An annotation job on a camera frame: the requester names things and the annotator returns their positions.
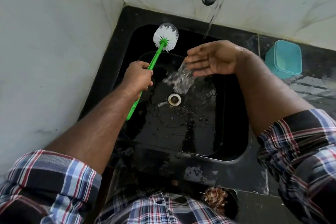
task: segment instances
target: teal plastic container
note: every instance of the teal plastic container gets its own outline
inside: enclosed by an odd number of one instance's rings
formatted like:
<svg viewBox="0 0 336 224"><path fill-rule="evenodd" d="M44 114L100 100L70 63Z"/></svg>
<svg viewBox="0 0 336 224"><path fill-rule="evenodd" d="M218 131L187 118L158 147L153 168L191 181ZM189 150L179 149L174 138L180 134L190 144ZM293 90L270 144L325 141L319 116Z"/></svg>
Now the teal plastic container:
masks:
<svg viewBox="0 0 336 224"><path fill-rule="evenodd" d="M301 49L297 44L278 40L266 53L265 64L280 79L302 73Z"/></svg>

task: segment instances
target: black granite surface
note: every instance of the black granite surface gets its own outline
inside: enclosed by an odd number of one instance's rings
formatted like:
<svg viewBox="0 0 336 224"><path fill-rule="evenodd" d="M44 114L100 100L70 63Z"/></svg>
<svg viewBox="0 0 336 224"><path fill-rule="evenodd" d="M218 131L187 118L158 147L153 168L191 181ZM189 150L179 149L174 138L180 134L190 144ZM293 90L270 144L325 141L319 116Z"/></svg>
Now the black granite surface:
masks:
<svg viewBox="0 0 336 224"><path fill-rule="evenodd" d="M205 22L126 6L119 17L81 117L113 90L133 32L144 25L158 26L164 22L171 22L178 29L199 34L204 34L208 28L208 24ZM277 40L217 25L212 26L209 36L230 40L256 54L260 48L262 57ZM185 48L187 50L198 44L200 44L199 41L188 43ZM336 92L336 86L334 79L336 79L336 73L334 71L336 71L336 53L305 44L299 45L302 49L303 72L297 77L286 79L285 82L307 101L326 110L335 118L336 98L334 92ZM268 174L257 163L257 150L258 144L251 131L246 151L238 159L232 161L222 161L182 152L177 154L174 151L122 139L117 142L114 151L116 158L111 159L111 165L118 162L125 168L172 179L189 180L263 195L268 195L271 191L272 195L276 195L277 183L271 179L269 183Z"/></svg>

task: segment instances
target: drain strainer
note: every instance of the drain strainer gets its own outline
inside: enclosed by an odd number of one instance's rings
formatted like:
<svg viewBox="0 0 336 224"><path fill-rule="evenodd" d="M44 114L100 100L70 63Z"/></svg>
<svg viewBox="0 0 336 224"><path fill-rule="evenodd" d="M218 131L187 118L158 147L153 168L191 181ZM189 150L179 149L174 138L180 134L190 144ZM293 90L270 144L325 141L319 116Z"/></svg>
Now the drain strainer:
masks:
<svg viewBox="0 0 336 224"><path fill-rule="evenodd" d="M168 102L172 106L178 106L181 103L181 97L178 94L173 93L168 97Z"/></svg>

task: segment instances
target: brush head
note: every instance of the brush head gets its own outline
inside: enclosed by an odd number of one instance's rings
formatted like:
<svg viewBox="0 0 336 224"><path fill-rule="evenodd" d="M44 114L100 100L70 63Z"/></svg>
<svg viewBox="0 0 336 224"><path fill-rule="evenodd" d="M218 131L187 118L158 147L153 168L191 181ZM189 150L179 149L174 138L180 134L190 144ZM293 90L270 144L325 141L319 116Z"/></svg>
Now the brush head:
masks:
<svg viewBox="0 0 336 224"><path fill-rule="evenodd" d="M173 24L166 22L161 24L157 31L154 33L153 41L155 43L155 46L159 48L160 41L162 39L166 39L167 45L163 48L163 50L169 52L174 49L178 38L179 31L177 30L177 28Z"/></svg>

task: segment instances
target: shirt sleeve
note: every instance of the shirt sleeve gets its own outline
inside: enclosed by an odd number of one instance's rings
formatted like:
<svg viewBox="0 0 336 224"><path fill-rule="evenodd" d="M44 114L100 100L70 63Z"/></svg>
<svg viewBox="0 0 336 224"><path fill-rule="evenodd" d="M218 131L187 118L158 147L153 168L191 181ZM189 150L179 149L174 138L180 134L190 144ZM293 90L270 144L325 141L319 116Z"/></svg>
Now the shirt sleeve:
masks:
<svg viewBox="0 0 336 224"><path fill-rule="evenodd" d="M307 110L274 123L258 141L259 162L291 212L304 223L336 223L336 122Z"/></svg>
<svg viewBox="0 0 336 224"><path fill-rule="evenodd" d="M101 179L75 158L45 150L27 153L0 186L0 222L80 223Z"/></svg>

